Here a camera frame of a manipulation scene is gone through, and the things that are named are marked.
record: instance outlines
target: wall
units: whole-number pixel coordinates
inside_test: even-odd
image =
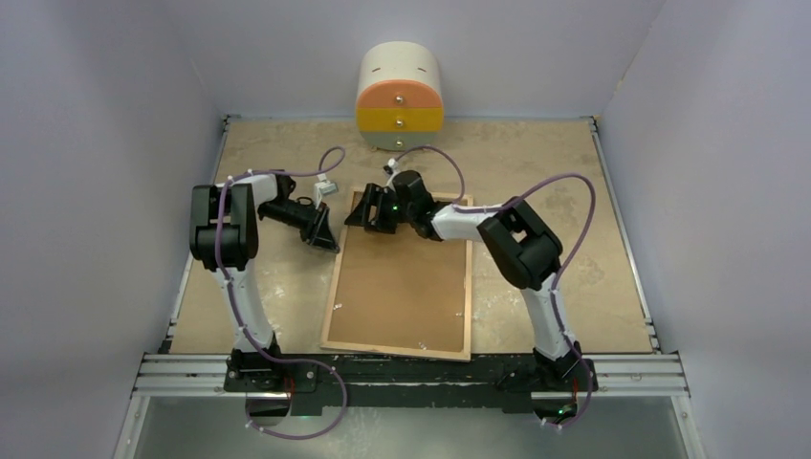
[[[811,4],[668,0],[601,128],[714,457],[811,457]]]
[[[600,113],[664,0],[165,0],[217,107],[354,113],[363,55],[416,41],[454,116]]]
[[[0,6],[0,457],[110,457],[218,113],[155,2]]]

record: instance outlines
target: floor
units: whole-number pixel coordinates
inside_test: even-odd
[[[341,192],[327,198],[333,233],[340,234],[347,190],[367,182],[383,183],[381,168],[392,156],[365,144],[351,120],[234,122],[217,181],[248,168],[316,170],[321,153],[335,144],[347,150],[346,160],[329,174]],[[581,251],[561,280],[566,314],[585,352],[651,352],[633,272],[587,121],[447,121],[434,145],[459,163],[466,192],[476,204],[501,203],[562,172],[588,177],[597,188],[597,210]],[[435,153],[415,152],[402,164],[421,172],[431,191],[459,189],[455,171]],[[311,193],[314,179],[296,181],[296,196]],[[574,180],[557,182],[527,201],[559,236],[565,256],[585,219],[586,187]],[[335,256],[305,246],[297,230],[276,222],[260,222],[259,238],[259,290],[282,351],[328,352],[318,343]],[[482,244],[473,245],[472,270],[473,353],[530,351],[532,327],[521,296],[503,279]],[[224,354],[232,345],[220,290],[195,261],[170,352]]]

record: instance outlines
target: cable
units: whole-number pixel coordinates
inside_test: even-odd
[[[551,286],[551,288],[552,288],[552,295],[551,295],[552,312],[555,314],[555,321],[558,323],[558,328],[560,330],[560,333],[563,335],[563,339],[566,341],[566,345],[569,346],[569,350],[571,350],[572,353],[575,355],[575,357],[578,359],[578,363],[580,365],[582,365],[583,368],[585,368],[585,374],[587,375],[587,378],[586,378],[585,401],[583,402],[582,409],[578,409],[577,414],[575,414],[575,416],[573,418],[571,418],[565,424],[555,424],[555,423],[547,423],[547,424],[550,424],[552,426],[557,426],[558,428],[563,428],[564,426],[566,426],[566,427],[571,426],[588,409],[588,405],[591,403],[592,392],[594,391],[594,384],[592,382],[591,368],[589,368],[588,363],[586,363],[586,361],[583,358],[582,354],[580,352],[578,352],[577,348],[575,347],[575,343],[572,342],[572,340],[569,338],[569,336],[568,336],[568,334],[566,332],[566,326],[565,326],[565,324],[563,324],[563,319],[560,316],[560,310],[559,310],[559,307],[558,307],[558,301],[556,300],[556,297],[558,296],[558,292],[559,292],[558,291],[558,284],[560,284],[560,278],[563,277],[563,273],[566,271],[566,268],[569,267],[569,264],[572,262],[572,258],[574,258],[575,254],[580,250],[581,245],[582,245],[582,241],[583,241],[583,239],[585,239],[585,235],[588,233],[588,230],[591,228],[592,220],[594,220],[594,209],[595,209],[595,206],[597,204],[597,192],[594,189],[594,184],[592,184],[591,181],[588,180],[585,176],[580,175],[577,172],[568,172],[568,173],[564,173],[564,174],[554,175],[552,177],[549,177],[547,179],[544,179],[544,180],[538,182],[534,186],[530,187],[530,189],[526,190],[523,194],[521,194],[520,196],[517,196],[514,199],[510,200],[509,202],[507,202],[503,206],[489,207],[489,208],[486,208],[486,207],[484,207],[484,208],[460,208],[456,204],[465,196],[465,178],[462,176],[462,171],[461,171],[461,169],[459,169],[459,165],[456,163],[456,161],[453,160],[453,158],[448,153],[440,150],[439,148],[437,148],[435,146],[430,146],[430,145],[415,146],[415,147],[409,148],[408,150],[401,153],[400,156],[395,158],[395,161],[399,161],[403,156],[407,155],[408,153],[410,153],[412,151],[422,150],[422,149],[427,149],[427,150],[431,150],[431,151],[434,151],[436,153],[439,153],[440,155],[445,157],[445,159],[448,160],[448,162],[450,163],[450,165],[453,166],[454,169],[456,169],[456,173],[459,175],[459,182],[460,182],[460,186],[461,186],[462,190],[459,192],[459,197],[457,197],[456,199],[454,199],[451,202],[451,205],[459,213],[499,212],[501,210],[506,210],[508,208],[513,208],[515,205],[517,205],[521,201],[525,200],[531,194],[535,193],[539,189],[541,189],[541,188],[543,188],[543,187],[545,187],[547,185],[553,184],[554,182],[557,182],[558,180],[578,179],[578,180],[581,180],[582,182],[584,182],[586,184],[586,186],[588,186],[588,192],[589,192],[589,195],[591,197],[591,202],[589,203],[588,214],[586,215],[585,223],[583,224],[581,234],[578,237],[577,242],[575,242],[575,245],[572,247],[572,250],[569,252],[569,255],[566,256],[566,259],[563,261],[563,264],[560,265],[560,269],[558,270],[557,275],[555,276],[555,280],[552,281],[552,286]]]
[[[338,167],[340,162],[342,162],[343,159],[346,157],[346,150],[344,150],[343,147],[334,146],[334,147],[330,148],[329,150],[327,150],[321,156],[321,162],[320,163],[323,164],[324,158],[330,152],[335,151],[335,150],[340,150],[340,152],[341,152],[340,158],[334,164],[327,167],[326,169],[322,169],[321,167],[319,167],[318,168],[319,170],[315,171],[315,172],[287,172],[287,171],[281,171],[281,170],[276,170],[276,169],[270,169],[270,170],[266,170],[266,171],[254,172],[252,170],[249,170],[245,174],[242,174],[242,175],[240,175],[238,177],[229,177],[225,181],[225,183],[223,184],[223,189],[220,192],[220,203],[219,203],[219,208],[218,208],[218,211],[217,211],[217,231],[216,231],[216,235],[214,237],[214,259],[217,262],[217,267],[223,273],[223,277],[226,280],[226,290],[228,291],[230,308],[233,311],[233,316],[234,316],[234,319],[236,320],[237,327],[239,328],[239,330],[242,331],[243,335],[245,335],[245,338],[248,340],[248,342],[251,344],[251,346],[253,346],[253,348],[256,350],[256,352],[259,353],[259,355],[262,356],[263,358],[265,358],[267,361],[272,361],[273,363],[282,363],[282,364],[308,363],[308,364],[315,364],[315,365],[321,366],[321,367],[325,368],[327,371],[329,371],[329,373],[332,376],[335,377],[335,379],[338,381],[338,384],[340,385],[340,391],[343,394],[343,401],[342,401],[341,406],[340,406],[340,412],[338,413],[338,416],[336,416],[336,418],[333,420],[333,422],[329,426],[323,428],[322,430],[319,430],[318,432],[315,432],[315,433],[309,433],[307,435],[290,435],[290,434],[286,434],[286,433],[276,432],[276,431],[270,430],[268,428],[265,428],[263,426],[259,426],[253,419],[251,419],[250,412],[249,412],[248,409],[246,409],[245,412],[246,412],[246,416],[248,417],[248,423],[246,424],[246,426],[252,427],[252,428],[258,430],[261,433],[266,433],[268,435],[272,435],[272,436],[278,437],[278,438],[283,438],[283,439],[286,439],[286,440],[308,440],[308,439],[311,439],[311,438],[316,438],[316,437],[318,437],[320,435],[323,435],[323,434],[327,433],[328,431],[332,430],[335,426],[338,425],[340,420],[346,414],[346,407],[347,407],[347,404],[348,404],[348,401],[349,401],[349,395],[346,392],[346,383],[343,382],[343,379],[340,377],[338,372],[335,371],[335,369],[333,367],[327,365],[324,362],[314,361],[314,360],[311,360],[311,359],[279,359],[279,358],[276,358],[276,357],[268,354],[267,352],[265,352],[265,350],[262,349],[262,345],[253,337],[253,334],[250,332],[250,330],[248,330],[248,327],[245,325],[245,321],[242,319],[242,316],[239,314],[239,310],[236,307],[236,294],[233,291],[233,282],[231,282],[232,278],[231,278],[230,274],[228,273],[228,271],[226,271],[226,267],[223,264],[223,257],[222,257],[222,252],[221,252],[221,250],[222,250],[222,239],[223,239],[223,222],[224,222],[225,213],[226,213],[226,196],[228,194],[229,187],[231,185],[233,185],[234,182],[237,182],[239,180],[251,177],[253,175],[274,174],[274,175],[286,175],[286,176],[289,176],[289,177],[312,177],[312,176],[316,176],[318,174],[323,174],[323,173],[329,172],[330,170]]]

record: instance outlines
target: gray floor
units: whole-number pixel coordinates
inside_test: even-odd
[[[669,398],[592,401],[561,434],[534,415],[495,409],[350,408],[335,430],[306,441],[245,429],[243,399],[152,399],[139,458],[684,458]],[[309,433],[338,412],[285,419],[278,430]]]

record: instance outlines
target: brown board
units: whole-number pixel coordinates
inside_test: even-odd
[[[351,207],[361,195],[353,190]],[[321,347],[471,359],[470,241],[430,241],[408,225],[396,234],[344,226],[340,247]]]

